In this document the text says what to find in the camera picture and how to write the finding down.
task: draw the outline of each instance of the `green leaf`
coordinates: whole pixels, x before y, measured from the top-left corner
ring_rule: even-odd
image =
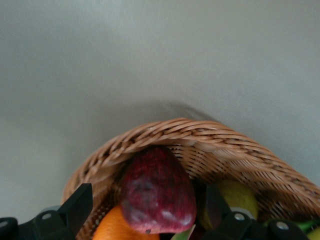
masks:
[[[175,235],[173,235],[171,240],[189,240],[189,238],[190,238],[192,232],[194,231],[195,227],[196,227],[196,225],[194,224],[188,230],[176,233]]]
[[[320,226],[320,219],[313,219],[305,222],[294,222],[302,231],[308,233],[314,226]]]

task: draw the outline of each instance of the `orange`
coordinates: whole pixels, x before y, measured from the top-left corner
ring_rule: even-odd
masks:
[[[122,215],[121,207],[117,205],[104,216],[92,240],[160,240],[160,235],[132,229]]]

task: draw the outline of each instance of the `basket rim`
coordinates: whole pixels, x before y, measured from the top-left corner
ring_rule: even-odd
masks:
[[[192,120],[188,118],[174,118],[165,121],[154,121],[141,124],[108,140],[95,150],[68,179],[61,202],[63,203],[82,183],[90,182],[101,167],[112,167],[127,160],[132,154],[149,145],[161,145],[164,142],[174,143],[184,140],[186,145],[206,146],[228,149],[235,153],[252,158],[264,158],[272,162],[279,169],[275,173],[290,171],[294,174],[283,173],[282,179],[287,183],[294,183],[296,193],[306,195],[320,215],[320,189],[307,177],[293,169],[285,161],[278,158],[271,150],[260,145],[244,134],[234,131],[226,125],[211,120]]]

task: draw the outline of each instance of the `black clamp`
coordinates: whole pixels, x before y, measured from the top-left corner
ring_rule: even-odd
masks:
[[[41,212],[21,225],[14,217],[0,218],[0,239],[75,240],[92,208],[92,185],[83,183],[57,211]]]
[[[207,186],[206,204],[216,206],[212,209],[214,212],[208,212],[208,215],[220,217],[222,221],[214,230],[207,231],[200,240],[309,240],[289,220],[274,219],[265,226],[243,212],[231,211],[214,184]]]

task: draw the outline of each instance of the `screw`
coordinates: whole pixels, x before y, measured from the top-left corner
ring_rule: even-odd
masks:
[[[288,230],[289,229],[288,225],[286,223],[284,223],[283,221],[278,221],[276,223],[276,226],[281,230]]]
[[[237,219],[237,220],[239,220],[239,221],[245,220],[245,216],[243,216],[241,213],[236,213],[236,214],[234,215],[234,218]]]
[[[0,228],[3,228],[8,225],[8,221],[0,222]]]

